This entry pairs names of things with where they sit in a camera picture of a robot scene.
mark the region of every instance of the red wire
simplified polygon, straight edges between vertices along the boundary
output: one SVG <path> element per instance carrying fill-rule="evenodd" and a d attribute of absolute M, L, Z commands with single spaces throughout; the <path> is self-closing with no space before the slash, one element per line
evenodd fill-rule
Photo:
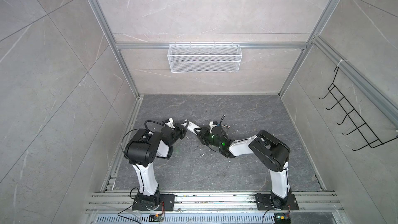
<path fill-rule="evenodd" d="M 162 201 L 162 215 L 164 215 L 164 202 Z"/>
<path fill-rule="evenodd" d="M 287 213 L 286 217 L 288 217 L 290 214 L 290 204 L 288 206 L 289 206 L 289 212 Z"/>

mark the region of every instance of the white wire mesh basket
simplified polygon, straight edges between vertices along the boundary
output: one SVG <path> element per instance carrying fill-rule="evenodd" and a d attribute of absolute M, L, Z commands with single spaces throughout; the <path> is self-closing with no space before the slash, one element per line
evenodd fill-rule
<path fill-rule="evenodd" d="M 242 51 L 238 44 L 174 44 L 167 58 L 173 73 L 238 72 Z"/>

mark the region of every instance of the black metal hooks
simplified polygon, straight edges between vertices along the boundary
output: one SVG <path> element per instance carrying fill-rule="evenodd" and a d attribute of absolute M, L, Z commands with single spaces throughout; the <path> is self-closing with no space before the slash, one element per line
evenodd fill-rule
<path fill-rule="evenodd" d="M 337 75 L 337 72 L 338 72 L 338 71 L 339 71 L 339 67 L 336 67 L 336 68 L 334 69 L 334 71 L 333 71 L 333 72 L 336 72 L 336 73 L 334 74 L 333 82 L 332 82 L 331 85 L 328 87 L 328 93 L 327 93 L 324 97 L 319 98 L 319 99 L 324 99 L 328 94 L 331 94 L 331 95 L 334 97 L 334 99 L 337 101 L 337 103 L 334 104 L 334 106 L 332 106 L 331 108 L 326 108 L 326 110 L 331 110 L 331 109 L 333 109 L 333 107 L 335 107 L 336 105 L 339 105 L 339 106 L 343 109 L 343 111 L 346 113 L 346 115 L 345 115 L 343 121 L 342 121 L 341 123 L 337 123 L 337 122 L 336 122 L 336 124 L 341 125 L 341 124 L 346 120 L 346 118 L 348 117 L 348 118 L 351 120 L 351 122 L 354 124 L 354 126 L 355 126 L 355 129 L 352 130 L 351 132 L 349 132 L 349 133 L 347 133 L 347 134 L 344 134 L 344 133 L 342 133 L 342 134 L 343 134 L 344 136 L 346 136 L 346 135 L 349 135 L 349 134 L 353 133 L 354 131 L 358 130 L 359 133 L 361 134 L 361 136 L 363 137 L 363 139 L 365 139 L 365 141 L 366 141 L 366 143 L 367 143 L 366 145 L 364 145 L 364 146 L 362 146 L 362 147 L 360 147 L 360 148 L 358 148 L 358 149 L 352 149 L 352 150 L 353 150 L 353 151 L 358 151 L 358 150 L 360 150 L 360 149 L 362 149 L 362 148 L 365 148 L 366 146 L 369 146 L 370 148 L 376 148 L 376 147 L 378 147 L 378 146 L 381 146 L 381 145 L 383 145 L 383 144 L 386 144 L 386 143 L 388 143 L 388 142 L 390 142 L 390 141 L 393 141 L 393 140 L 397 139 L 398 136 L 395 137 L 395 138 L 393 138 L 393 139 L 390 139 L 390 140 L 388 140 L 388 141 L 386 141 L 386 142 L 382 142 L 382 141 L 379 139 L 379 137 L 375 134 L 375 132 L 373 132 L 372 128 L 366 123 L 366 121 L 362 118 L 362 116 L 359 114 L 359 112 L 357 112 L 357 110 L 351 105 L 351 102 L 348 101 L 348 99 L 343 95 L 343 93 L 342 93 L 342 92 L 336 87 L 336 85 L 334 84 L 334 80 L 336 79 L 336 75 Z M 336 96 L 332 93 L 332 90 L 333 90 L 333 89 L 336 89 L 336 90 L 342 95 L 342 98 L 341 98 L 340 100 L 337 100 Z M 345 99 L 346 102 L 352 107 L 352 110 L 351 110 L 350 112 L 347 112 L 346 109 L 341 105 L 341 101 L 342 101 L 343 99 Z M 357 126 L 357 124 L 352 120 L 352 118 L 351 118 L 351 116 L 350 116 L 350 114 L 351 114 L 352 112 L 355 112 L 355 113 L 361 118 L 361 120 L 363 121 L 363 124 Z M 376 137 L 376 140 L 375 140 L 375 141 L 369 142 L 369 141 L 365 138 L 365 136 L 363 135 L 363 133 L 362 133 L 361 130 L 360 130 L 360 128 L 363 127 L 363 126 L 366 126 L 366 127 L 369 128 L 369 130 L 370 130 L 370 131 L 373 133 L 373 135 Z"/>

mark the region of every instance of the black cable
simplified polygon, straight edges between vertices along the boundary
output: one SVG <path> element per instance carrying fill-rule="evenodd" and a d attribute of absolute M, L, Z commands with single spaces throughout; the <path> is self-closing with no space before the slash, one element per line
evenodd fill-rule
<path fill-rule="evenodd" d="M 137 167 L 138 171 L 140 172 L 140 177 L 141 177 L 141 182 L 142 182 L 142 193 L 144 193 L 145 185 L 144 185 L 144 180 L 142 179 L 142 174 L 141 174 L 140 168 L 138 168 L 137 164 L 135 164 L 135 167 Z"/>
<path fill-rule="evenodd" d="M 225 118 L 225 114 L 221 117 L 219 126 L 221 126 L 221 122 L 224 120 L 224 118 Z"/>
<path fill-rule="evenodd" d="M 208 147 L 209 147 L 209 149 L 211 149 L 212 151 L 217 152 L 217 151 L 213 150 L 212 148 L 210 148 L 210 146 L 208 146 Z M 218 153 L 220 153 L 220 152 L 218 152 Z"/>
<path fill-rule="evenodd" d="M 146 131 L 147 131 L 148 129 L 144 129 L 144 128 L 132 129 L 132 130 L 128 131 L 128 132 L 123 136 L 122 142 L 120 142 L 120 149 L 122 150 L 123 155 L 125 155 L 126 157 L 127 157 L 127 155 L 126 155 L 126 153 L 124 152 L 123 147 L 122 147 L 122 145 L 123 145 L 123 140 L 124 140 L 124 138 L 127 136 L 127 134 L 129 134 L 129 133 L 132 132 L 132 131 L 136 131 L 136 130 L 146 130 Z"/>
<path fill-rule="evenodd" d="M 274 209 L 276 209 L 276 208 L 280 208 L 281 206 L 279 206 L 279 207 L 273 207 L 273 208 L 271 208 L 271 209 L 268 209 L 265 213 L 264 213 L 264 215 L 263 215 L 263 224 L 264 224 L 264 217 L 266 216 L 266 213 L 268 212 L 268 211 L 270 211 L 270 210 L 274 210 Z"/>
<path fill-rule="evenodd" d="M 131 192 L 133 191 L 133 189 L 137 189 L 137 190 L 139 191 L 139 189 L 138 189 L 137 187 L 132 188 L 131 191 L 130 191 L 130 198 L 131 198 L 131 199 L 134 199 L 134 198 L 131 197 Z M 132 221 L 134 221 L 134 222 L 136 222 L 136 223 L 138 223 L 138 224 L 142 224 L 141 222 L 139 222 L 139 221 L 137 221 L 137 220 L 133 220 L 133 219 L 131 219 L 131 218 L 129 218 L 129 217 L 125 217 L 125 216 L 120 215 L 121 213 L 123 213 L 123 212 L 126 211 L 127 209 L 131 208 L 133 205 L 134 205 L 134 203 L 133 203 L 131 206 L 129 206 L 128 208 L 126 208 L 125 210 L 120 211 L 120 212 L 117 214 L 117 216 L 122 217 L 122 218 L 126 218 L 127 220 L 132 220 Z"/>
<path fill-rule="evenodd" d="M 147 130 L 149 130 L 148 127 L 147 127 L 147 123 L 148 123 L 148 122 L 155 123 L 155 124 L 159 124 L 159 125 L 161 125 L 162 127 L 164 127 L 164 124 L 159 123 L 159 122 L 156 122 L 156 121 L 145 121 L 145 122 L 144 122 L 144 126 L 145 126 L 145 128 L 146 128 Z"/>

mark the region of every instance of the dark gray marble floor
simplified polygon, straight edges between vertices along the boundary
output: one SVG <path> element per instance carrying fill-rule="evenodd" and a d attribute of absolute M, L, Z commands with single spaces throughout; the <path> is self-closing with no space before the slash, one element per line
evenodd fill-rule
<path fill-rule="evenodd" d="M 314 170 L 301 145 L 288 114 L 277 95 L 145 95 L 134 128 L 143 128 L 145 120 L 175 122 L 188 119 L 199 126 L 220 121 L 229 138 L 243 139 L 266 130 L 291 149 L 289 184 L 293 191 L 320 191 Z M 149 123 L 151 130 L 161 126 Z M 174 144 L 169 160 L 156 158 L 154 171 L 161 190 L 184 191 L 270 191 L 268 169 L 253 154 L 226 158 L 202 145 L 187 132 Z M 123 159 L 115 189 L 138 186 L 137 175 Z"/>

